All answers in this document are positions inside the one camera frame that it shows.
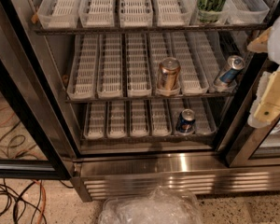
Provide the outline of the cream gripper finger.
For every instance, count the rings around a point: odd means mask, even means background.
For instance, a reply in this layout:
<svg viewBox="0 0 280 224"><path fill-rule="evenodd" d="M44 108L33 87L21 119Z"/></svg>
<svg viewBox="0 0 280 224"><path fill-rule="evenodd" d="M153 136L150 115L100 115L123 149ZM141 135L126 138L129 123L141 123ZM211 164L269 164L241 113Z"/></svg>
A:
<svg viewBox="0 0 280 224"><path fill-rule="evenodd" d="M280 115L280 66L272 73L262 73L256 95L247 123L258 129L270 125Z"/></svg>
<svg viewBox="0 0 280 224"><path fill-rule="evenodd" d="M271 30L272 28L269 27L267 30L262 32L256 39L254 39L248 44L247 49L255 53L267 53L268 40Z"/></svg>

